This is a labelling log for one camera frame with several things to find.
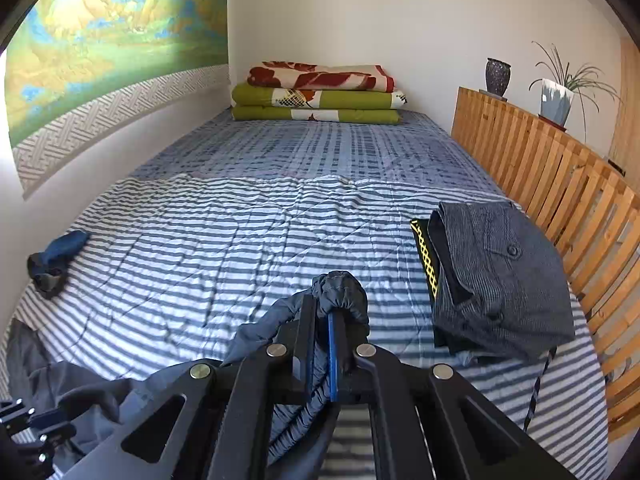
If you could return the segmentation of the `potted spider plant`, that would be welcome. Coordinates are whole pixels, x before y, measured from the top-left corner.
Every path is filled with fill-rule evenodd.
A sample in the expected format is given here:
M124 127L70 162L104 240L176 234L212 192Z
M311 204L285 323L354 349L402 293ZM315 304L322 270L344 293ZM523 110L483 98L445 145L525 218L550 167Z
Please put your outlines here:
M549 72L549 77L538 77L528 86L532 90L540 87L539 115L559 127L564 128L573 108L574 101L578 102L582 114L582 126L587 133L587 117L585 102L590 103L597 113L600 105L597 101L599 94L605 94L613 102L622 102L616 88L603 80L604 71L592 63L582 63L573 66L564 62L555 44L545 47L538 41L532 44L541 50L544 58L536 63Z

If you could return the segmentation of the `dark ceramic vase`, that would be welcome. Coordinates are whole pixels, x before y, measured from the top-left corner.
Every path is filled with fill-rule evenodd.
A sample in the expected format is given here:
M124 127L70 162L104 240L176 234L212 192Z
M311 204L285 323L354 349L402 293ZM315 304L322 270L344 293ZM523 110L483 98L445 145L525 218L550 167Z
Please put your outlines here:
M496 58L488 58L485 66L485 82L486 90L503 98L506 93L511 79L511 65L497 60Z

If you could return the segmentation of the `green folded blanket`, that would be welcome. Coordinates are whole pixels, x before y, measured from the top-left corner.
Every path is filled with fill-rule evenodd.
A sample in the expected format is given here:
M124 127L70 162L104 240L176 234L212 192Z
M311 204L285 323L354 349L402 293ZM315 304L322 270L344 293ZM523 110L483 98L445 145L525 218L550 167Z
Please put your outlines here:
M397 125L405 93L295 90L238 84L231 93L235 120L301 120Z

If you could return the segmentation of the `folded dark clothes pile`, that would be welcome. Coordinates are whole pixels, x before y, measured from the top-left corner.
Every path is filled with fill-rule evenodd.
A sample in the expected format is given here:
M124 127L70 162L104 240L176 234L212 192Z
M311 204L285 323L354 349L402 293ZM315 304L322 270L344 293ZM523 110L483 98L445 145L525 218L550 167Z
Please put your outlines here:
M465 363L536 361L574 339L562 259L514 203L441 202L410 228L436 347Z

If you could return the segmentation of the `wooden slat railing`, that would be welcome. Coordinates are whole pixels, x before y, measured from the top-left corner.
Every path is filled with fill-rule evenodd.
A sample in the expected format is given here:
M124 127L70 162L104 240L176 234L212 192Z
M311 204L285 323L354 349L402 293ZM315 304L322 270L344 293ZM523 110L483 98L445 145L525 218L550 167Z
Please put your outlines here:
M552 122L460 88L451 135L563 259L605 377L608 436L639 427L639 196Z

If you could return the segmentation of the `blue black striped underwear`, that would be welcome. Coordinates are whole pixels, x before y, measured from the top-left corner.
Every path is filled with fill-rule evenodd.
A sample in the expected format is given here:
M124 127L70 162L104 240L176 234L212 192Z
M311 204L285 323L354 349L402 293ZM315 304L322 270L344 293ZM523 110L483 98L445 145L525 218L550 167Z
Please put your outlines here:
M35 252L27 258L28 276L41 297L52 299L62 292L68 268L88 240L89 233L70 231L52 240L43 252Z

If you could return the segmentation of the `wooden cabinet door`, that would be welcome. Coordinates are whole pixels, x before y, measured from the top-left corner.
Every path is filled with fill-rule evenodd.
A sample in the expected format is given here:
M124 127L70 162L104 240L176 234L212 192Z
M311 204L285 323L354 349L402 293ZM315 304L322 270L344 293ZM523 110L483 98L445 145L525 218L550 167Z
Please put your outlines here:
M639 188L639 49L630 38L620 40L620 104L608 158Z

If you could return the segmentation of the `landscape wall tapestry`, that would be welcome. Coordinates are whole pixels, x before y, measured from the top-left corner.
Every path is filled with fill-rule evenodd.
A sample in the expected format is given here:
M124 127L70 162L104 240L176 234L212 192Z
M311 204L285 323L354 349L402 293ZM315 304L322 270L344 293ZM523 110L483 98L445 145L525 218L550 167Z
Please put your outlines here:
M130 122L227 87L227 1L37 0L4 76L24 194Z

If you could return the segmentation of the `striped blue white quilt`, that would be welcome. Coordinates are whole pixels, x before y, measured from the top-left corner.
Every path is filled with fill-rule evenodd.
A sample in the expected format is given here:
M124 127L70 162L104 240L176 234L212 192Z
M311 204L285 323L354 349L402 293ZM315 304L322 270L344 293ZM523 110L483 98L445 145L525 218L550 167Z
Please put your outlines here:
M74 221L89 233L62 294L16 317L58 360L143 379L221 359L236 329L320 274L351 273L371 339L445 362L410 221L501 191L430 118L396 126L237 122L224 113L114 183Z

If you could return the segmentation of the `red cream folded blanket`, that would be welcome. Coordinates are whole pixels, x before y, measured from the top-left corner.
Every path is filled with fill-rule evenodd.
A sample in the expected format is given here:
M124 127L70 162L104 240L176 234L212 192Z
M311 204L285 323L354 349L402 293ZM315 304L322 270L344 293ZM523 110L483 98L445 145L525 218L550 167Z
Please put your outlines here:
M390 93L395 81L381 65L323 66L268 61L253 66L246 82L255 87Z

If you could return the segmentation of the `dark grey shorts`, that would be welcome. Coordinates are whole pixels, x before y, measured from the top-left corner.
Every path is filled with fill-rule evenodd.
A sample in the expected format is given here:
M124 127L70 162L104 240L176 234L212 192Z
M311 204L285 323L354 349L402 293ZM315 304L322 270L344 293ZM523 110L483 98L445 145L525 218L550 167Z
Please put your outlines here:
M13 321L6 349L13 415L1 421L1 474L47 479L314 479L336 425L329 316L369 331L368 298L334 271L241 325L220 361L108 380L55 361Z

